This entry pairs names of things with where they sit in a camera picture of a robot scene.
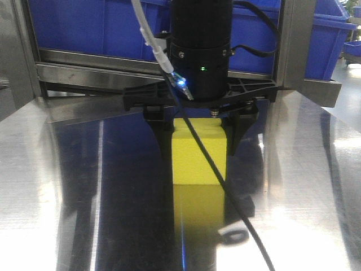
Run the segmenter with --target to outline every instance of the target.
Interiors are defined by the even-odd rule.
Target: stainless steel surface
[[[171,170],[150,127],[97,103],[98,120],[81,100],[39,99],[0,122],[0,270],[267,270],[252,240],[217,238],[242,227],[227,201],[224,220],[197,212],[199,224],[188,216],[175,230]],[[252,198],[276,270],[361,270],[361,134],[296,91],[258,105],[227,176]]]
[[[159,65],[156,62],[144,60],[124,59],[111,56],[87,55],[77,52],[40,49],[43,62],[76,65],[90,68],[101,68],[115,71],[144,73],[145,75],[160,75]],[[268,79],[271,76],[260,73],[229,71],[230,77],[249,79]]]
[[[352,23],[352,24],[361,25],[361,18],[350,17],[350,18],[349,18],[349,22]]]
[[[274,79],[287,89],[301,90],[311,40],[316,0],[283,0],[279,19],[280,49]]]
[[[24,1],[0,1],[0,61],[16,108],[41,95]]]
[[[325,109],[361,133],[361,64],[346,65],[339,59],[332,77],[342,83],[342,88],[335,107]]]
[[[63,64],[37,63],[39,80],[65,85],[87,86],[108,90],[141,86],[163,80],[161,76],[77,67]]]
[[[16,111],[10,88],[0,88],[0,121]]]
[[[355,55],[343,53],[342,57],[350,63],[361,64],[361,56],[355,56]]]
[[[341,87],[337,81],[305,79],[299,92],[319,106],[334,107]]]

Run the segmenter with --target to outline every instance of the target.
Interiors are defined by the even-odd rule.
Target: white cable
[[[150,46],[153,49],[153,54],[159,63],[160,67],[166,73],[174,72],[174,68],[170,63],[166,54],[164,54],[163,49],[157,44],[156,39],[153,36],[153,33],[148,25],[146,16],[142,8],[140,0],[131,0],[135,15],[137,16],[138,23],[140,25],[140,32],[142,33],[144,39],[146,40],[146,45]]]

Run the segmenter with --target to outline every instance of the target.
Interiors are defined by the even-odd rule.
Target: metal frame
[[[341,84],[304,79],[315,3],[316,0],[282,1],[281,45],[272,77],[284,89],[296,89],[313,100],[324,98],[327,93],[332,98],[326,104],[332,106]],[[89,88],[93,94],[119,94],[126,86],[161,80],[158,64],[153,62],[39,50],[27,0],[7,1],[0,15],[1,25],[5,25],[0,30],[0,42],[5,43],[2,58],[17,107],[34,96],[46,95],[48,82],[51,83],[49,90],[84,93],[85,88]],[[229,76],[271,78],[271,75],[235,71],[229,71]]]
[[[27,1],[1,1],[0,5],[0,59],[7,69],[15,107],[20,108],[42,95],[35,66],[35,35]]]

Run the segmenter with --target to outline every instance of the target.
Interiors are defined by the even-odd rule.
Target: blue storage crate
[[[40,47],[103,53],[104,1],[29,0]]]
[[[361,18],[361,7],[354,7],[354,17]]]
[[[277,24],[278,10],[264,10],[266,15]],[[273,32],[254,13],[245,8],[233,9],[231,46],[245,44],[263,51],[273,50],[276,41]],[[237,49],[230,58],[230,69],[237,71],[271,73],[273,57],[260,58],[251,53]]]
[[[142,0],[143,10],[154,34],[169,30],[167,0]],[[104,54],[154,60],[145,45],[130,0],[106,0]]]
[[[279,17],[277,9],[265,8],[263,10],[271,20],[277,23]],[[333,21],[329,17],[314,19],[305,77],[330,80],[347,34],[349,30],[355,28],[354,24]],[[244,8],[234,9],[231,42],[232,46],[245,44],[263,51],[270,51],[275,47],[275,37],[271,30],[255,14]],[[273,62],[274,57],[259,58],[238,49],[236,55],[231,57],[230,69],[271,73]]]
[[[154,60],[131,0],[29,0],[40,47]],[[142,0],[154,33],[169,30],[167,0]]]
[[[258,7],[264,8],[280,8],[281,0],[248,0]],[[346,21],[349,14],[344,9],[339,0],[317,0],[315,9],[315,18],[324,20]]]
[[[361,56],[361,41],[345,42],[344,52],[354,56]]]

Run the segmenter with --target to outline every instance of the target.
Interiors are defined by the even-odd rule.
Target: yellow foam block
[[[221,119],[190,119],[222,176],[226,177],[227,138]],[[219,184],[183,119],[174,119],[172,137],[173,184]]]

